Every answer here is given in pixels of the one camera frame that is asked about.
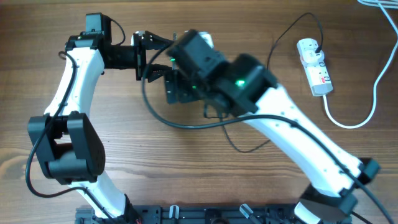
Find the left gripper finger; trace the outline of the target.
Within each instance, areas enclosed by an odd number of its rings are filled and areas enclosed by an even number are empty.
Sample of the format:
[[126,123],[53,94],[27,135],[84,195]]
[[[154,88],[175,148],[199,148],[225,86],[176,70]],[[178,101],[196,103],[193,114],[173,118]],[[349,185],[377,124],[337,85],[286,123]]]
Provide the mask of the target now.
[[173,70],[173,68],[170,66],[160,65],[160,64],[154,64],[154,65],[147,64],[146,69],[147,69],[146,79],[149,83],[155,81],[156,79],[165,75],[167,72]]
[[174,43],[173,40],[160,37],[147,30],[144,32],[144,46],[146,50],[160,50],[172,43]]

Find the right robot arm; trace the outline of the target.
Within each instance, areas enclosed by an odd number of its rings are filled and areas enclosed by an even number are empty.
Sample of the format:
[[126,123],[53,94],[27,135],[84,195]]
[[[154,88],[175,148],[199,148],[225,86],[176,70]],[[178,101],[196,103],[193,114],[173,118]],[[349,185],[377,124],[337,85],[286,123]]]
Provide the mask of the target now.
[[357,205],[354,189],[375,178],[379,164],[349,154],[292,101],[265,66],[249,54],[232,62],[189,30],[167,50],[190,89],[234,119],[242,119],[265,135],[307,176],[310,185],[294,213],[305,223],[340,222]]

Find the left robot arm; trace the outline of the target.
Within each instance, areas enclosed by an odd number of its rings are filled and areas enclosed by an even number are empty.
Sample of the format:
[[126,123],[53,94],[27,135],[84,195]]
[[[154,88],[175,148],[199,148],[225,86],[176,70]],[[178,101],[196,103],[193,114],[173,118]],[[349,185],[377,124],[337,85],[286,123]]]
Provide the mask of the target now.
[[83,32],[71,36],[60,52],[66,61],[58,90],[42,116],[28,122],[29,160],[37,159],[43,175],[77,191],[91,205],[78,212],[77,223],[141,223],[140,214],[105,172],[103,143],[90,122],[99,77],[107,69],[133,69],[140,80],[146,52],[169,44],[149,31],[133,34],[131,44],[114,44],[114,20],[100,12],[86,15]]

